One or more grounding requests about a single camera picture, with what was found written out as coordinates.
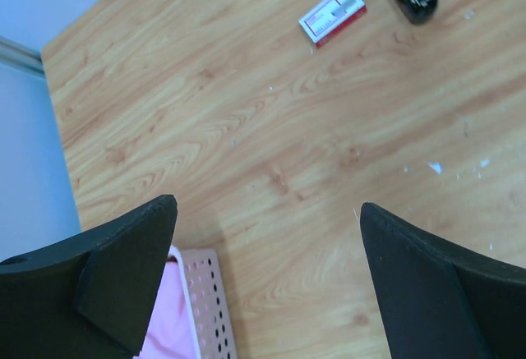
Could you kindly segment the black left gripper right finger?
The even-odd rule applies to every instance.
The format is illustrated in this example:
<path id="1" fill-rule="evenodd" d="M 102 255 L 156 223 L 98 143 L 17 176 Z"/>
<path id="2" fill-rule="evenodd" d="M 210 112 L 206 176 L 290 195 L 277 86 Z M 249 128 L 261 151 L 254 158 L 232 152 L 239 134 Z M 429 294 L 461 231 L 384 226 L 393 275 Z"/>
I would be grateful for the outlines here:
<path id="1" fill-rule="evenodd" d="M 523 358 L 525 270 L 374 203 L 360 229 L 393 358 Z"/>

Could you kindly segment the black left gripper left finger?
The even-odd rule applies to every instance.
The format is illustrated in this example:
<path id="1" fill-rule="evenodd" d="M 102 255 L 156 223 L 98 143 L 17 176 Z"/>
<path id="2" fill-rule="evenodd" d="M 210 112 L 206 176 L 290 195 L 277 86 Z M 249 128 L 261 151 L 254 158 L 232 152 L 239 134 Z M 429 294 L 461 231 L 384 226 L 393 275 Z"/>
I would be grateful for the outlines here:
<path id="1" fill-rule="evenodd" d="M 172 195 L 1 263 L 3 358 L 133 358 L 178 215 Z"/>

